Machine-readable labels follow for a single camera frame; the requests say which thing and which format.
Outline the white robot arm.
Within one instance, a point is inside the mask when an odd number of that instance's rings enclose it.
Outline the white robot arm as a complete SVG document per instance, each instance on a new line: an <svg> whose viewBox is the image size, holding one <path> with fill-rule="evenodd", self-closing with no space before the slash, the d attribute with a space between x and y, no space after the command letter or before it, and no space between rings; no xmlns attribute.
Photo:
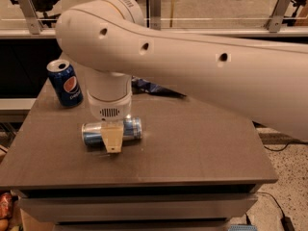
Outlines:
<svg viewBox="0 0 308 231"><path fill-rule="evenodd" d="M149 29L135 0L77 5L55 32L77 64L140 77L308 141L304 44Z"/></svg>

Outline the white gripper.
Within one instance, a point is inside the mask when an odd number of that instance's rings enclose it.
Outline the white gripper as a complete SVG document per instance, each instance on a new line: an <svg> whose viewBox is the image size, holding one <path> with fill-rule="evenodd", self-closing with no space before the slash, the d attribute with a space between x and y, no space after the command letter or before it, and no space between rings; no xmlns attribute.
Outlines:
<svg viewBox="0 0 308 231"><path fill-rule="evenodd" d="M101 124L101 137L108 153L120 153L123 141L124 125L121 120L130 115L132 93L112 101L100 100L87 92L91 114L98 120L107 120Z"/></svg>

